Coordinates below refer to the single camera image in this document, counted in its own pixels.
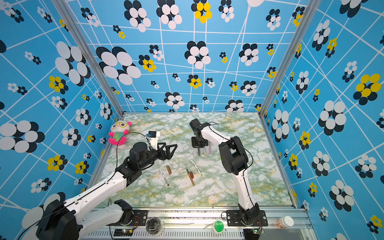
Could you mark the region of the white pen light green end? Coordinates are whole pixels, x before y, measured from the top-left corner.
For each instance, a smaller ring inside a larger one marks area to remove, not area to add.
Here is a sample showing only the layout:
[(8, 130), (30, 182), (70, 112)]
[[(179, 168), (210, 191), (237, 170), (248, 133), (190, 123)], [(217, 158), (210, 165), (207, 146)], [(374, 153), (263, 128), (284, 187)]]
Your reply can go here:
[(202, 172), (200, 171), (200, 169), (198, 168), (198, 166), (196, 165), (196, 163), (195, 163), (193, 160), (191, 160), (191, 162), (192, 162), (192, 164), (194, 165), (194, 167), (196, 168), (196, 170), (198, 171), (198, 173), (199, 173), (201, 176), (203, 176)]

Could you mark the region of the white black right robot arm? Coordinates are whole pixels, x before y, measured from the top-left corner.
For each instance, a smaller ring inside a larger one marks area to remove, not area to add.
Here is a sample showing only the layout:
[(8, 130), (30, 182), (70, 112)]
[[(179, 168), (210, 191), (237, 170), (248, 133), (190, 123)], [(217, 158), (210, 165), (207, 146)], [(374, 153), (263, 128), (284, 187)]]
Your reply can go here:
[(224, 169), (231, 174), (239, 197), (240, 217), (247, 226), (258, 219), (260, 212), (248, 179), (248, 155), (239, 137), (229, 137), (219, 133), (210, 123), (200, 123), (198, 119), (190, 122), (194, 132), (193, 148), (203, 148), (209, 144), (218, 146)]

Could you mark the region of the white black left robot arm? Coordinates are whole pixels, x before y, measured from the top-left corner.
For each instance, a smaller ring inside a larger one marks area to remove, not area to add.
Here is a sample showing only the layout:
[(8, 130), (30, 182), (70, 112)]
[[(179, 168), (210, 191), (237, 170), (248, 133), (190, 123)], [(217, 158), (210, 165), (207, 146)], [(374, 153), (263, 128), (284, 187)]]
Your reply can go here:
[(134, 144), (129, 156), (105, 180), (73, 198), (49, 203), (38, 222), (36, 237), (39, 240), (79, 240), (110, 224), (138, 224), (132, 206), (124, 200), (117, 200), (98, 211), (94, 208), (132, 184), (156, 160), (170, 160), (177, 147), (176, 144), (159, 143), (154, 150), (148, 149), (144, 142)]

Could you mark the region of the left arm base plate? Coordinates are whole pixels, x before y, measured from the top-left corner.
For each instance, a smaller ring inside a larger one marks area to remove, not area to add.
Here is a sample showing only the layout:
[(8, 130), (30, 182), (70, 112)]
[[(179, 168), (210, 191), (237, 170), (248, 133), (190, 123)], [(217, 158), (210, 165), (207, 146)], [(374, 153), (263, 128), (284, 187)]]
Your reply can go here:
[(145, 226), (146, 221), (148, 220), (147, 210), (133, 209), (130, 212), (126, 212), (123, 214), (122, 218), (110, 226)]

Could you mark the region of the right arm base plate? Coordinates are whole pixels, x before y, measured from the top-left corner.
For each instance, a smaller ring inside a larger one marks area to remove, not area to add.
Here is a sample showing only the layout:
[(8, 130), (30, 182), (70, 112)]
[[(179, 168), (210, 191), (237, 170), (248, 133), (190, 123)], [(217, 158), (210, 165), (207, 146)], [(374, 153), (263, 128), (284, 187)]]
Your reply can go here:
[(227, 210), (226, 214), (229, 227), (267, 227), (269, 225), (266, 213), (262, 210), (257, 215), (240, 210)]

